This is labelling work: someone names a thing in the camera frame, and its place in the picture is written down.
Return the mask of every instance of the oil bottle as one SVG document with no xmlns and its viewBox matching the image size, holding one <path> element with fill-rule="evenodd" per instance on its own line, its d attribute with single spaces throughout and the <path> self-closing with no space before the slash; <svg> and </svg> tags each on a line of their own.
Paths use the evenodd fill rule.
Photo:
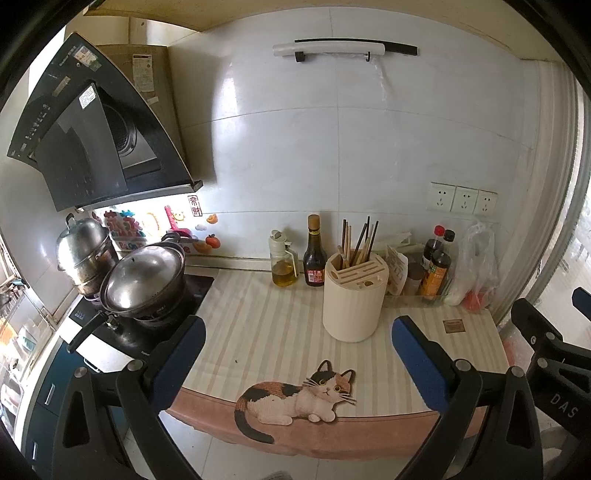
<svg viewBox="0 0 591 480">
<path fill-rule="evenodd" d="M 287 242 L 287 237 L 279 230 L 273 230 L 269 237 L 271 253 L 271 278 L 278 287 L 288 287 L 297 280 L 297 254 Z"/>
</svg>

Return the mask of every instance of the power outlet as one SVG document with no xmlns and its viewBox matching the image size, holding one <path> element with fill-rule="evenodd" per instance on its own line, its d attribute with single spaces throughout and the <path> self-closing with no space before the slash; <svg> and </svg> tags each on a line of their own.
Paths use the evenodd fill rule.
<svg viewBox="0 0 591 480">
<path fill-rule="evenodd" d="M 456 187 L 456 194 L 453 197 L 453 213 L 472 213 L 476 206 L 478 190 Z"/>
<path fill-rule="evenodd" d="M 490 216 L 495 211 L 497 194 L 495 192 L 487 192 L 485 190 L 478 190 L 478 198 L 476 199 L 476 207 L 474 208 L 474 215 Z"/>
<path fill-rule="evenodd" d="M 452 209 L 455 192 L 456 187 L 454 185 L 431 182 L 427 195 L 427 209 L 449 212 Z"/>
</svg>

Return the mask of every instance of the appliance label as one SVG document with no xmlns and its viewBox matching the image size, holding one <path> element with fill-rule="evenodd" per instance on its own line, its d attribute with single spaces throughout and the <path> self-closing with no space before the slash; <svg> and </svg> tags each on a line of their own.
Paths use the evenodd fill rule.
<svg viewBox="0 0 591 480">
<path fill-rule="evenodd" d="M 97 61 L 96 55 L 84 46 L 80 47 L 78 51 L 74 53 L 74 58 L 93 72 L 96 72 L 100 68 L 100 63 Z"/>
<path fill-rule="evenodd" d="M 92 88 L 92 85 L 90 85 L 86 90 L 84 90 L 84 93 L 78 97 L 78 100 L 80 101 L 80 106 L 84 110 L 95 98 L 95 90 Z"/>
<path fill-rule="evenodd" d="M 132 56 L 134 85 L 140 92 L 154 91 L 154 72 L 152 55 L 139 54 Z"/>
</svg>

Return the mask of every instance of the countertop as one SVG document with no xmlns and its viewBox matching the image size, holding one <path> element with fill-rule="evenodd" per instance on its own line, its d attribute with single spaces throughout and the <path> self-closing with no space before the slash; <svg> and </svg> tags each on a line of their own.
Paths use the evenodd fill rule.
<svg viewBox="0 0 591 480">
<path fill-rule="evenodd" d="M 207 341 L 168 412 L 215 437 L 284 455 L 369 460 L 412 455 L 438 418 L 420 397 L 390 340 L 392 322 L 409 315 L 425 335 L 452 359 L 465 358 L 477 369 L 504 373 L 505 352 L 487 310 L 426 306 L 419 298 L 386 297 L 374 334 L 359 343 L 333 339 L 322 325 L 323 289 L 303 279 L 290 287 L 273 285 L 269 272 L 220 270 L 198 315 Z M 446 333 L 444 320 L 461 319 L 465 332 Z M 280 381 L 301 385 L 328 359 L 335 371 L 356 371 L 355 406 L 335 407 L 337 420 L 290 426 L 251 425 L 272 435 L 274 444 L 244 436 L 234 422 L 235 401 L 251 385 Z M 479 408 L 467 435 L 477 433 Z"/>
</svg>

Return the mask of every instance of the sauce bottle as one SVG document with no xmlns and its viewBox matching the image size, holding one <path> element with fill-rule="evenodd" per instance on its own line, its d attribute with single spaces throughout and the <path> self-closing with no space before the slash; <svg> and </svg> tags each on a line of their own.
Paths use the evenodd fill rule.
<svg viewBox="0 0 591 480">
<path fill-rule="evenodd" d="M 452 264 L 452 258 L 445 252 L 445 249 L 449 244 L 448 242 L 453 242 L 454 237 L 453 230 L 446 230 L 444 233 L 445 244 L 442 244 L 431 256 L 429 269 L 425 272 L 425 276 L 418 288 L 418 294 L 425 297 L 426 300 L 435 300 L 447 270 Z"/>
<path fill-rule="evenodd" d="M 320 217 L 318 215 L 308 217 L 308 249 L 303 260 L 306 283 L 310 287 L 322 287 L 327 257 L 320 240 Z"/>
<path fill-rule="evenodd" d="M 435 234 L 435 238 L 430 238 L 427 241 L 425 244 L 425 250 L 423 250 L 423 258 L 421 259 L 421 265 L 425 270 L 429 269 L 433 253 L 441 247 L 441 238 L 445 233 L 445 229 L 441 225 L 436 225 L 433 233 Z"/>
</svg>

